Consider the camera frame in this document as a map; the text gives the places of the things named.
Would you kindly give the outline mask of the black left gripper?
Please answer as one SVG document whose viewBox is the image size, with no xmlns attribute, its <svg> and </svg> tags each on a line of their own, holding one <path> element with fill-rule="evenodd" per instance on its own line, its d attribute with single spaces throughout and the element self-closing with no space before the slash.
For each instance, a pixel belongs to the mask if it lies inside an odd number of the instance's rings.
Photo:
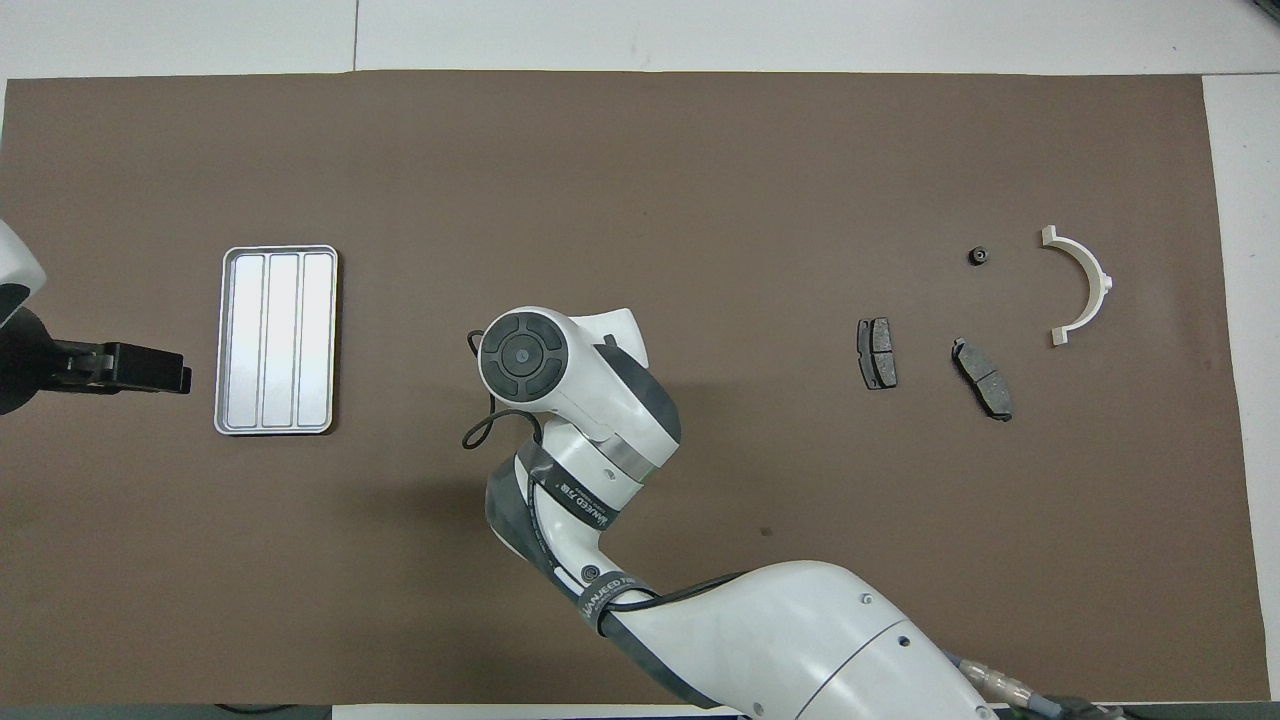
<svg viewBox="0 0 1280 720">
<path fill-rule="evenodd" d="M 14 413 L 40 391 L 61 388 L 67 360 L 38 316 L 18 307 L 1 329 L 1 414 Z M 70 355 L 70 392 L 188 395 L 191 383 L 184 356 L 159 348 L 110 342 Z"/>
</svg>

